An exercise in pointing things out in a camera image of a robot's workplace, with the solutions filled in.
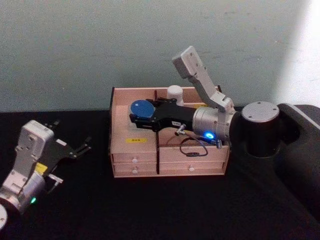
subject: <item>blue lid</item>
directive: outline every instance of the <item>blue lid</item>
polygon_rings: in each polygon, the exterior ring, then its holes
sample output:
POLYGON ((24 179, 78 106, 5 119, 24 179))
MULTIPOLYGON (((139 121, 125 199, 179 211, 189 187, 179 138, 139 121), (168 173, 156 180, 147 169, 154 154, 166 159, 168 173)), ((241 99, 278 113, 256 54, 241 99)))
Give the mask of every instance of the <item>blue lid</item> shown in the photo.
POLYGON ((137 100, 131 104, 130 111, 138 117, 150 118, 154 114, 155 107, 147 100, 137 100))

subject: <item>wooden drawer box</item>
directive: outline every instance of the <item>wooden drawer box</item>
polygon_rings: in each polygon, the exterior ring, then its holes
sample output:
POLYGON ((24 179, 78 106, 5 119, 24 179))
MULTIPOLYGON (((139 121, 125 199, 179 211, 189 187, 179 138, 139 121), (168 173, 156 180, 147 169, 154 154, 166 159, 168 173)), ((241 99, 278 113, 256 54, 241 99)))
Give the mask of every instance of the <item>wooden drawer box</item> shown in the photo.
MULTIPOLYGON (((152 130, 138 129, 130 122, 131 103, 156 96, 165 98, 167 88, 112 89, 109 157, 114 177, 224 175, 230 151, 227 143, 221 149, 207 145, 207 156, 187 157, 179 150, 185 136, 175 136, 175 128, 154 133, 152 130)), ((193 87, 183 87, 183 100, 185 107, 204 105, 193 87)), ((195 141, 185 142, 182 149, 184 152, 205 152, 195 141)))

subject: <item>white cap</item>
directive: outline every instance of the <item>white cap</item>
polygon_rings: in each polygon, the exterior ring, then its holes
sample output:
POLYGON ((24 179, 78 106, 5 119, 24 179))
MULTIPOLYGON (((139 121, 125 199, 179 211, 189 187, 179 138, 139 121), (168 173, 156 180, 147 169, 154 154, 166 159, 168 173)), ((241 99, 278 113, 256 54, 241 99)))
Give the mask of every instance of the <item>white cap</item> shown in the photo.
POLYGON ((166 98, 167 99, 176 99, 176 104, 178 106, 184 106, 184 100, 183 100, 183 89, 182 87, 178 85, 171 85, 168 87, 166 98))

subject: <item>black table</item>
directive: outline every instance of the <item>black table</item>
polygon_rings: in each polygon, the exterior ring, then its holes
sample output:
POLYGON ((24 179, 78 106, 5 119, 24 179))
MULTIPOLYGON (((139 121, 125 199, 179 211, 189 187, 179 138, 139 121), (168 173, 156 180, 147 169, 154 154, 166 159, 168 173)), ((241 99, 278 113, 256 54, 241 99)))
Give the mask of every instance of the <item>black table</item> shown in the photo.
MULTIPOLYGON (((320 122, 318 108, 300 107, 320 122)), ((21 127, 60 119, 55 136, 92 151, 55 171, 64 179, 22 216, 13 239, 320 239, 320 223, 287 190, 270 161, 237 159, 225 176, 114 179, 109 112, 0 114, 0 181, 12 168, 21 127)))

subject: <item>green led light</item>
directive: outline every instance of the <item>green led light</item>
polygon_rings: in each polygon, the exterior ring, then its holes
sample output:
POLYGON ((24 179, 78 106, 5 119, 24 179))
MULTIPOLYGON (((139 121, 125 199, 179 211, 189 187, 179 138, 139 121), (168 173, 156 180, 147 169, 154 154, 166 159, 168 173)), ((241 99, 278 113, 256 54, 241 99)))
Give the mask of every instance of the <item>green led light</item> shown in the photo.
POLYGON ((34 204, 34 203, 36 202, 36 200, 37 200, 37 199, 36 199, 36 197, 34 196, 34 197, 31 199, 31 202, 30 202, 30 203, 31 203, 31 204, 34 204))

